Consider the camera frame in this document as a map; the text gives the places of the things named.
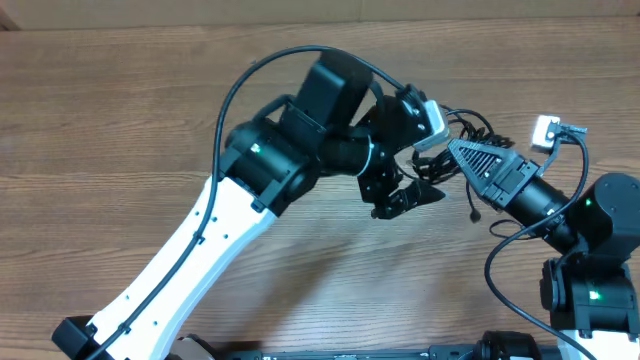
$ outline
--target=white robotic arm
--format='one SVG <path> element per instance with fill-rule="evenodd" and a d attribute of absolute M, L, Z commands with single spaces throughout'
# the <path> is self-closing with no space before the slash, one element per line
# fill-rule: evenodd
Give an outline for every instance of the white robotic arm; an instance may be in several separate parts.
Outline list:
<path fill-rule="evenodd" d="M 89 324 L 97 328 L 94 335 L 97 343 L 102 344 L 117 330 L 187 247 L 202 221 L 210 182 L 211 178 L 184 222 L 142 273 L 91 319 Z M 262 212 L 254 210 L 251 207 L 254 200 L 252 194 L 233 180 L 224 178 L 219 182 L 213 215 L 203 233 L 204 239 L 131 324 L 131 331 L 109 346 L 107 352 L 112 358 L 142 360 L 167 356 L 178 330 L 202 296 L 242 249 L 275 221 L 276 216 L 269 209 Z"/>

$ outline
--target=black cable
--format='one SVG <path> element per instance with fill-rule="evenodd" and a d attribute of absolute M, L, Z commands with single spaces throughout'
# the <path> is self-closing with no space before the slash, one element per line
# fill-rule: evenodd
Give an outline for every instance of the black cable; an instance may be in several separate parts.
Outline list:
<path fill-rule="evenodd" d="M 469 219 L 471 219 L 472 223 L 477 223 L 480 221 L 482 217 L 480 215 L 480 211 L 476 209 L 475 205 L 473 205 L 473 200 L 471 199 L 471 184 L 469 184 L 469 180 L 467 180 L 467 184 L 465 185 L 465 191 L 467 192 L 467 200 L 469 201 L 469 206 L 471 207 L 471 214 L 469 214 Z"/>
<path fill-rule="evenodd" d="M 494 222 L 493 224 L 489 225 L 489 232 L 491 233 L 491 235 L 493 235 L 493 236 L 495 236 L 497 238 L 500 238 L 500 239 L 509 238 L 509 236 L 507 236 L 507 235 L 503 235 L 503 234 L 495 232 L 495 228 L 500 226 L 500 225 L 502 225 L 502 224 L 514 224 L 517 227 L 519 227 L 521 230 L 525 228 L 522 224 L 520 224 L 519 222 L 517 222 L 517 221 L 515 221 L 513 219 L 502 219 L 502 220 L 498 220 L 498 221 Z M 527 237 L 523 237 L 523 238 L 520 238 L 518 240 L 531 240 L 531 239 L 537 239 L 537 238 L 534 237 L 534 236 L 530 236 L 529 235 Z"/>
<path fill-rule="evenodd" d="M 449 125 L 462 125 L 459 138 L 502 148 L 510 148 L 514 145 L 513 141 L 508 137 L 497 135 L 489 121 L 478 112 L 467 109 L 454 110 L 445 105 L 441 105 L 441 107 L 447 111 L 447 116 L 455 116 L 455 119 L 449 120 Z M 471 121 L 463 118 L 461 116 L 462 114 L 476 117 L 486 128 L 476 128 Z M 414 172 L 420 178 L 428 180 L 431 185 L 443 183 L 460 173 L 460 167 L 457 165 L 449 149 L 443 150 L 435 157 L 423 158 L 420 157 L 417 151 L 414 151 L 411 156 L 411 161 L 413 162 Z M 468 192 L 468 194 L 469 203 L 472 205 L 472 208 L 474 208 L 470 192 Z M 474 218 L 479 220 L 479 216 L 477 215 L 480 213 L 477 212 L 477 210 L 472 214 L 475 215 Z"/>
<path fill-rule="evenodd" d="M 456 110 L 447 112 L 447 115 L 457 115 L 457 114 L 469 114 L 477 117 L 480 121 L 482 121 L 484 126 L 487 127 L 487 130 L 489 131 L 490 135 L 495 134 L 495 132 L 493 131 L 493 127 L 491 126 L 489 121 L 485 119 L 485 117 L 482 116 L 480 113 L 475 112 L 473 110 L 468 110 L 468 109 L 456 109 Z"/>
<path fill-rule="evenodd" d="M 595 358 L 595 356 L 593 356 L 593 354 L 591 354 L 587 349 L 585 349 L 578 342 L 576 342 L 575 340 L 571 339 L 569 336 L 563 334 L 562 332 L 553 329 L 551 326 L 549 326 L 549 325 L 545 324 L 544 322 L 542 322 L 541 320 L 533 317 L 532 315 L 528 314 L 527 312 L 525 312 L 524 310 L 522 310 L 521 308 L 516 306 L 514 303 L 509 301 L 509 299 L 507 299 L 500 292 L 500 290 L 498 290 L 496 285 L 493 283 L 493 280 L 491 279 L 491 263 L 493 262 L 493 259 L 496 257 L 496 255 L 498 255 L 498 253 L 502 249 L 504 249 L 507 245 L 512 243 L 514 240 L 519 239 L 521 236 L 529 234 L 529 233 L 532 233 L 537 228 L 544 226 L 545 224 L 547 224 L 550 221 L 554 220 L 558 216 L 561 216 L 562 214 L 564 214 L 578 200 L 578 198 L 580 197 L 580 194 L 582 193 L 582 190 L 584 190 L 584 186 L 585 186 L 585 184 L 587 182 L 587 174 L 589 173 L 589 153 L 588 153 L 588 150 L 587 150 L 587 146 L 584 143 L 584 141 L 582 141 L 582 139 L 580 139 L 579 137 L 573 135 L 572 133 L 565 133 L 564 135 L 568 136 L 568 137 L 571 137 L 573 140 L 575 140 L 576 143 L 578 143 L 578 145 L 580 145 L 580 149 L 582 150 L 582 176 L 580 177 L 580 182 L 578 183 L 578 187 L 576 188 L 576 192 L 573 194 L 573 196 L 571 196 L 571 199 L 569 199 L 569 202 L 566 203 L 564 206 L 562 206 L 558 211 L 556 211 L 552 215 L 550 215 L 550 216 L 538 221 L 537 223 L 518 231 L 517 233 L 511 235 L 507 239 L 503 240 L 500 244 L 498 244 L 498 246 L 496 246 L 491 251 L 491 253 L 487 257 L 487 261 L 484 264 L 484 278 L 487 281 L 487 285 L 489 285 L 489 289 L 491 290 L 491 292 L 506 307 L 508 307 L 509 309 L 514 311 L 516 314 L 522 316 L 525 320 L 533 323 L 534 325 L 538 326 L 539 328 L 541 328 L 541 329 L 543 329 L 543 330 L 555 335 L 556 337 L 562 339 L 567 344 L 569 344 L 569 345 L 573 346 L 574 348 L 576 348 L 578 351 L 580 351 L 582 354 L 584 354 L 584 356 L 586 356 L 590 360 L 597 360 Z"/>
<path fill-rule="evenodd" d="M 409 178 L 409 179 L 411 179 L 411 180 L 415 180 L 415 181 L 426 181 L 425 179 L 420 179 L 419 177 L 417 177 L 417 176 L 415 176 L 415 175 L 411 175 L 411 174 L 409 174 L 405 169 L 403 169 L 403 168 L 401 168 L 401 167 L 400 167 L 400 164 L 398 164 L 398 162 L 397 162 L 397 161 L 396 161 L 396 167 L 398 168 L 398 171 L 399 171 L 402 175 L 404 175 L 404 176 L 408 177 L 408 178 Z"/>
<path fill-rule="evenodd" d="M 244 72 L 244 74 L 242 74 L 238 78 L 238 80 L 236 80 L 236 82 L 233 84 L 233 86 L 229 90 L 229 93 L 227 93 L 227 96 L 225 97 L 224 102 L 220 107 L 220 112 L 218 113 L 218 120 L 216 122 L 216 130 L 215 130 L 215 142 L 213 146 L 213 162 L 211 166 L 211 190 L 209 194 L 209 200 L 207 202 L 207 207 L 202 217 L 202 222 L 198 226 L 198 229 L 196 230 L 196 232 L 193 234 L 193 238 L 187 245 L 182 255 L 180 255 L 178 260 L 173 264 L 171 269 L 162 278 L 162 280 L 160 280 L 158 285 L 156 285 L 156 287 L 154 287 L 153 290 L 151 290 L 149 295 L 145 297 L 145 299 L 140 303 L 140 305 L 138 305 L 138 307 L 131 313 L 131 315 L 129 315 L 129 317 L 118 326 L 118 329 L 113 334 L 111 334 L 111 336 L 109 336 L 107 340 L 105 340 L 105 342 L 103 342 L 98 349 L 96 349 L 91 355 L 89 355 L 86 358 L 86 360 L 95 360 L 109 346 L 111 346 L 118 339 L 118 337 L 120 337 L 120 335 L 131 331 L 130 329 L 131 324 L 138 318 L 138 316 L 140 316 L 140 314 L 149 305 L 149 303 L 151 303 L 151 301 L 153 301 L 153 299 L 160 293 L 160 291 L 165 287 L 165 285 L 169 282 L 169 280 L 171 280 L 173 275 L 175 275 L 178 269 L 180 269 L 180 267 L 186 261 L 191 251 L 195 248 L 195 246 L 198 244 L 198 242 L 202 238 L 202 233 L 204 232 L 204 229 L 207 227 L 207 224 L 209 223 L 209 218 L 211 217 L 211 213 L 213 212 L 213 205 L 215 203 L 216 194 L 218 191 L 217 179 L 220 176 L 219 163 L 220 163 L 220 150 L 221 150 L 220 145 L 222 143 L 222 127 L 224 126 L 224 120 L 225 120 L 225 117 L 227 116 L 229 106 L 231 105 L 231 100 L 233 100 L 233 97 L 236 95 L 240 87 L 256 71 L 260 70 L 262 67 L 264 67 L 265 65 L 267 65 L 268 63 L 276 59 L 279 59 L 283 56 L 297 54 L 297 53 L 318 52 L 318 51 L 320 52 L 337 51 L 339 53 L 349 55 L 354 59 L 360 61 L 365 66 L 367 66 L 369 69 L 371 69 L 373 73 L 380 76 L 382 79 L 387 81 L 392 86 L 396 87 L 397 89 L 404 88 L 404 86 L 402 86 L 402 84 L 400 84 L 397 80 L 387 75 L 384 71 L 380 70 L 379 68 L 370 64 L 369 62 L 353 54 L 350 54 L 344 50 L 340 50 L 340 49 L 336 49 L 336 48 L 333 48 L 330 46 L 324 46 L 324 45 L 303 45 L 303 46 L 296 46 L 289 49 L 280 50 L 258 61 L 257 63 L 253 64 L 249 69 L 247 69 Z"/>
<path fill-rule="evenodd" d="M 558 275 L 559 275 L 559 274 L 560 274 L 560 272 L 562 271 L 562 267 L 563 267 L 563 266 L 564 266 L 564 264 L 567 262 L 567 260 L 568 260 L 571 256 L 573 256 L 573 255 L 575 255 L 575 254 L 577 254 L 577 253 L 579 253 L 579 252 L 580 252 L 579 246 L 574 246 L 574 247 L 572 247 L 571 249 L 569 249 L 569 251 L 567 251 L 567 253 L 566 253 L 566 254 L 564 254 L 564 255 L 562 255 L 562 256 L 560 257 L 560 259 L 556 262 L 556 264 L 555 264 L 555 266 L 554 266 L 554 268 L 555 268 L 555 269 L 554 269 L 554 271 L 553 271 L 553 277 L 554 277 L 554 279 L 556 279 L 556 280 L 557 280 L 557 279 L 559 278 L 559 276 L 558 276 Z"/>

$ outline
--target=cable clip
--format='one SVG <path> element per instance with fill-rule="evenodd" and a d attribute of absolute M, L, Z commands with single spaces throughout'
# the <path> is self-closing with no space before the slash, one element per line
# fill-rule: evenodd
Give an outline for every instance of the cable clip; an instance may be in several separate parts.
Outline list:
<path fill-rule="evenodd" d="M 552 115 L 540 115 L 533 129 L 531 137 L 531 149 L 543 154 L 549 154 L 549 158 L 538 169 L 538 176 L 542 176 L 547 168 L 558 157 L 560 145 L 578 145 L 572 134 L 582 141 L 587 137 L 587 128 L 579 128 L 571 124 L 561 124 L 560 118 Z"/>
<path fill-rule="evenodd" d="M 118 332 L 126 335 L 131 332 L 131 327 L 125 323 L 120 323 L 120 325 L 118 325 Z"/>

